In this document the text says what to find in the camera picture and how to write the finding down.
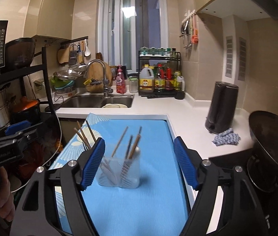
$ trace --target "pink bottle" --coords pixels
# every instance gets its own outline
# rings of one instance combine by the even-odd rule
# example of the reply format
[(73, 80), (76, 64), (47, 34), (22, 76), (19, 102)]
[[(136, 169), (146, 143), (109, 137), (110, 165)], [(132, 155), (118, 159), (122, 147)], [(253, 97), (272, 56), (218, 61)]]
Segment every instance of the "pink bottle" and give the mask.
[(116, 91), (117, 93), (124, 94), (126, 93), (126, 83), (123, 71), (119, 65), (117, 76), (116, 76)]

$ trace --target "dish cloth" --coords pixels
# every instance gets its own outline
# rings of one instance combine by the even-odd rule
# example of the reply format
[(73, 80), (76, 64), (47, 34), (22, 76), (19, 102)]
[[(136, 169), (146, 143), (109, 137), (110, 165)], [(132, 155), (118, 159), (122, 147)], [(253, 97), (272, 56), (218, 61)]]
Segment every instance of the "dish cloth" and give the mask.
[(215, 136), (212, 141), (216, 146), (220, 145), (238, 145), (241, 138), (238, 134), (234, 133), (232, 128), (227, 129), (224, 132), (219, 133)]

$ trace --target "blue gripper pad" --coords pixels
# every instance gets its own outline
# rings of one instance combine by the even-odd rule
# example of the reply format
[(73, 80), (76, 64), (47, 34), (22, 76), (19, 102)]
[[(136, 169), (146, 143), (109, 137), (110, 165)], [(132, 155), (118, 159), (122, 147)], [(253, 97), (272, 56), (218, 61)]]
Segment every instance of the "blue gripper pad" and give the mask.
[(197, 169), (193, 165), (193, 162), (201, 162), (201, 157), (196, 151), (188, 149), (180, 136), (174, 140), (174, 153), (186, 178), (186, 182), (196, 190), (199, 183), (197, 181)]
[(104, 139), (100, 139), (97, 144), (95, 143), (91, 151), (93, 151), (91, 157), (84, 166), (82, 173), (81, 186), (84, 190), (92, 184), (97, 169), (99, 168), (99, 165), (105, 153)]

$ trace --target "black kettle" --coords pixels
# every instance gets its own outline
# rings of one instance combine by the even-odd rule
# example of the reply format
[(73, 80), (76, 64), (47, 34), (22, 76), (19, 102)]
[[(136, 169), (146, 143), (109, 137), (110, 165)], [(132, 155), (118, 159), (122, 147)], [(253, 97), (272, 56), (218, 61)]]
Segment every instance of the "black kettle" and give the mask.
[(218, 134), (227, 130), (231, 126), (238, 93), (238, 86), (223, 81), (216, 81), (209, 113), (205, 123), (206, 129), (209, 132)]

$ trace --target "blue towel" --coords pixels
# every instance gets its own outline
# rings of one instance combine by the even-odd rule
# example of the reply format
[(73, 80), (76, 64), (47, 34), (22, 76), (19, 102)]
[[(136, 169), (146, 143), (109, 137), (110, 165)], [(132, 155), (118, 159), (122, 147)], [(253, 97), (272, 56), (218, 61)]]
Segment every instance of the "blue towel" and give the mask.
[[(176, 161), (173, 141), (163, 120), (110, 120), (89, 114), (88, 122), (95, 137), (105, 140), (105, 155), (110, 156), (126, 126), (129, 129), (115, 156), (124, 157), (130, 135), (136, 136), (142, 126), (140, 185), (136, 189), (100, 186), (94, 179), (81, 192), (99, 235), (102, 236), (174, 236), (179, 235), (187, 220), (187, 206), (182, 178)], [(89, 131), (86, 137), (93, 145)], [(83, 152), (75, 135), (51, 166), (62, 167)], [(61, 226), (70, 233), (61, 188), (56, 188)]]
[(216, 146), (220, 145), (238, 145), (241, 138), (238, 134), (234, 133), (232, 128), (227, 129), (224, 132), (219, 133), (215, 136), (212, 141)]

